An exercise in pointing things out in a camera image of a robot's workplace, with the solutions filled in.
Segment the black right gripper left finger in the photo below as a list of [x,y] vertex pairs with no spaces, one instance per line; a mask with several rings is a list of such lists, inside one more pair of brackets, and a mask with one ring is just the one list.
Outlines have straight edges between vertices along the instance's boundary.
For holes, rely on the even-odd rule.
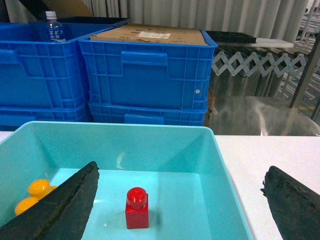
[[89,162],[55,190],[0,228],[2,240],[80,240],[98,189],[99,168]]

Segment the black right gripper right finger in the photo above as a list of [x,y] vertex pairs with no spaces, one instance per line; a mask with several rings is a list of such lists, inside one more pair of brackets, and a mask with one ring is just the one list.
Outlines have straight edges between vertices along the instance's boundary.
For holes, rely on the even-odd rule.
[[261,189],[284,240],[320,238],[320,195],[280,168],[270,166]]

